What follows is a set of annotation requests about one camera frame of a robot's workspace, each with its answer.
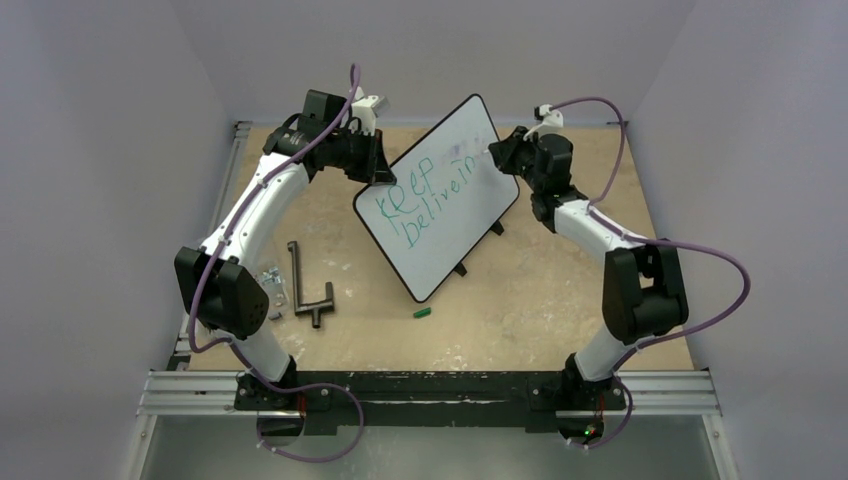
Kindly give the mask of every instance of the white whiteboard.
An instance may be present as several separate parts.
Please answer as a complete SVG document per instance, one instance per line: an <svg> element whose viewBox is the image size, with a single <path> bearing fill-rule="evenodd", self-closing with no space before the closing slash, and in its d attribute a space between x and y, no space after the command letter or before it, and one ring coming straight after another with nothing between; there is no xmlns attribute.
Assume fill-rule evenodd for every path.
<svg viewBox="0 0 848 480"><path fill-rule="evenodd" d="M417 302L426 301L518 198L487 152L498 141L468 97L392 164L397 185L365 187L353 208Z"/></svg>

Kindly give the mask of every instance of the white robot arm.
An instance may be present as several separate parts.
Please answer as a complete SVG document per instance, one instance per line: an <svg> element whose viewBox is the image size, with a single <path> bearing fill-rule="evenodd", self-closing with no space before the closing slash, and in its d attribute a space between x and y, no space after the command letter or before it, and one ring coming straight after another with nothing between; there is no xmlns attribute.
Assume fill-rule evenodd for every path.
<svg viewBox="0 0 848 480"><path fill-rule="evenodd" d="M382 132L376 128L388 102L384 97L365 96L359 87L353 98L347 124L306 152L301 162L291 163L291 157L317 138L346 102L343 97L310 90L303 112L268 137L253 180L223 223L200 248L184 247L174 260L189 312L204 267L210 255L216 255L197 318L213 336L234 343L254 369L281 386L295 365L265 322L269 299L253 278L265 243L291 202L324 167L341 168L351 180L369 185L396 181L383 152ZM295 120L297 127L291 128Z"/></svg>
<svg viewBox="0 0 848 480"><path fill-rule="evenodd" d="M631 350L683 324L689 309L677 250L632 241L640 237L597 211L571 184L573 145L555 133L539 135L561 125L552 115L550 109L537 109L543 128L517 127L489 145L489 152L501 172L521 176L530 186L536 219L577 243L604 268L604 325L568 357L563 370L563 390L591 397L609 388ZM641 277L652 279L652 285L643 288Z"/></svg>

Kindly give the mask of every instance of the white wall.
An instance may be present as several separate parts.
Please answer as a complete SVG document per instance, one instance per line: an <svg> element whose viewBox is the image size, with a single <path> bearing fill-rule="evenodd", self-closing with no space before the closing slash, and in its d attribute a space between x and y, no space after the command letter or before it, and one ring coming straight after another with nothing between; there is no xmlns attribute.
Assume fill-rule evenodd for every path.
<svg viewBox="0 0 848 480"><path fill-rule="evenodd" d="M0 471L113 479L230 125L170 4L0 5Z"/></svg>
<svg viewBox="0 0 848 480"><path fill-rule="evenodd" d="M636 111L661 235L751 270L738 314L693 337L743 478L848 472L848 3L700 0ZM738 291L686 256L693 320Z"/></svg>
<svg viewBox="0 0 848 480"><path fill-rule="evenodd" d="M280 120L306 90L387 95L389 119L428 123L479 92L496 120L603 94L630 115L695 0L172 0L228 111ZM577 123L612 120L573 107Z"/></svg>

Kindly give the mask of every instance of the wooden table surface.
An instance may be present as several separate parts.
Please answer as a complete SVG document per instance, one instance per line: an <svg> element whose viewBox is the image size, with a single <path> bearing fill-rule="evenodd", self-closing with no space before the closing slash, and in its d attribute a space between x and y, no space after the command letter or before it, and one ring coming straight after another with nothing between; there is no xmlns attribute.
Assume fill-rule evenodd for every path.
<svg viewBox="0 0 848 480"><path fill-rule="evenodd" d="M256 169L272 129L250 132L235 195ZM426 128L385 129L389 162ZM511 129L499 129L503 138ZM565 129L574 143L573 182L589 195L604 187L618 149L618 130ZM296 199L269 240L291 295L291 256L301 250L304 300L324 298L331 281L336 312L314 330L309 317L295 317L291 305L272 321L280 344L301 370L557 370L602 325L603 269L574 243L550 233L530 209L530 192L519 179L521 196L502 218L505 232L487 236L464 260L465 277L451 275L426 304L418 304L353 211L362 184L340 170L318 173ZM625 227L652 236L639 178L626 150L613 189L600 209ZM413 319L431 307L432 314ZM226 347L194 355L193 370L240 370ZM692 363L685 342L646 349L625 369L682 370Z"/></svg>

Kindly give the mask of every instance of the green marker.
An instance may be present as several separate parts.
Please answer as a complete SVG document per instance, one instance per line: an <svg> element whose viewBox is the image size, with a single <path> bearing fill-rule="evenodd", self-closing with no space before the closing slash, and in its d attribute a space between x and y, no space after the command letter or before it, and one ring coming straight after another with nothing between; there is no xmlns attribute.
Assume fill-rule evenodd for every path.
<svg viewBox="0 0 848 480"><path fill-rule="evenodd" d="M414 318L422 318L430 315L430 307L425 308L424 310L419 310L412 314Z"/></svg>

